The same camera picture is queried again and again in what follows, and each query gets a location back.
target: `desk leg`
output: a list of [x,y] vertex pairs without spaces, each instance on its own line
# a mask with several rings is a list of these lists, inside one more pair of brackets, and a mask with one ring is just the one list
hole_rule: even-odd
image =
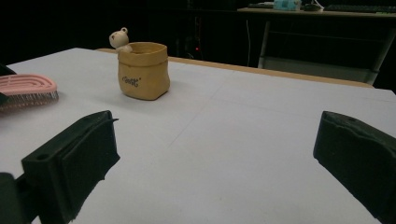
[[379,69],[381,68],[382,62],[384,62],[385,57],[387,57],[388,51],[390,49],[390,46],[392,45],[393,40],[395,39],[396,36],[396,28],[392,28],[389,30],[388,35],[384,41],[384,44],[382,45],[381,50],[379,51],[378,57],[376,58],[376,61],[373,65],[372,68],[372,73],[370,76],[366,78],[366,83],[373,85],[376,79],[376,76],[379,73]]
[[262,38],[262,52],[260,52],[260,58],[259,58],[259,68],[264,68],[264,56],[265,56],[265,49],[267,47],[268,34],[270,33],[270,25],[271,25],[270,21],[267,21],[265,23],[264,36]]

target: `hairbrush bristles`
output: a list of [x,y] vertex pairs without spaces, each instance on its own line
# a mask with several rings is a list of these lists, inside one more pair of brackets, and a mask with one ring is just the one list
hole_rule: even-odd
[[0,111],[33,105],[46,105],[58,101],[57,86],[48,77],[18,74],[0,77],[0,92],[8,99]]

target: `white table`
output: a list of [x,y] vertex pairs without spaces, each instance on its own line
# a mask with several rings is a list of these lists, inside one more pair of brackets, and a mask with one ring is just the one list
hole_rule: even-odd
[[0,171],[76,120],[110,110],[120,161],[78,223],[379,223],[313,158],[323,110],[396,136],[392,91],[169,63],[156,101],[120,92],[117,55],[70,49],[9,66],[58,84],[60,100],[0,115]]

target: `yellow pot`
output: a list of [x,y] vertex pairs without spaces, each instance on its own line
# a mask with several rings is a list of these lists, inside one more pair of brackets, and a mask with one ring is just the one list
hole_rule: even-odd
[[128,44],[133,52],[119,52],[121,91],[141,100],[156,100],[169,90],[167,47],[150,42]]

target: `desk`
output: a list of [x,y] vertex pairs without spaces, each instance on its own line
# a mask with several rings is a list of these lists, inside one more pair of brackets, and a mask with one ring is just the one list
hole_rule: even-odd
[[0,118],[0,171],[110,110],[120,161],[73,223],[379,223],[313,158],[323,110],[396,136],[392,91],[170,62],[156,101],[120,92],[117,55],[69,49],[9,66],[58,84],[56,104]]
[[374,14],[374,13],[352,13],[352,12],[309,12],[309,11],[282,11],[267,8],[240,8],[239,12],[256,13],[268,15],[270,18],[267,20],[262,39],[262,50],[259,59],[259,68],[264,68],[265,49],[267,46],[267,39],[270,33],[271,20],[275,17],[287,17],[291,20],[299,20],[301,18],[309,20],[342,20],[342,21],[356,21],[374,23],[378,25],[386,24],[389,27],[388,35],[385,37],[382,48],[379,50],[378,55],[369,70],[359,71],[362,75],[366,76],[364,81],[371,85],[374,84],[375,79],[379,73],[382,62],[384,62],[390,46],[396,36],[396,14]]

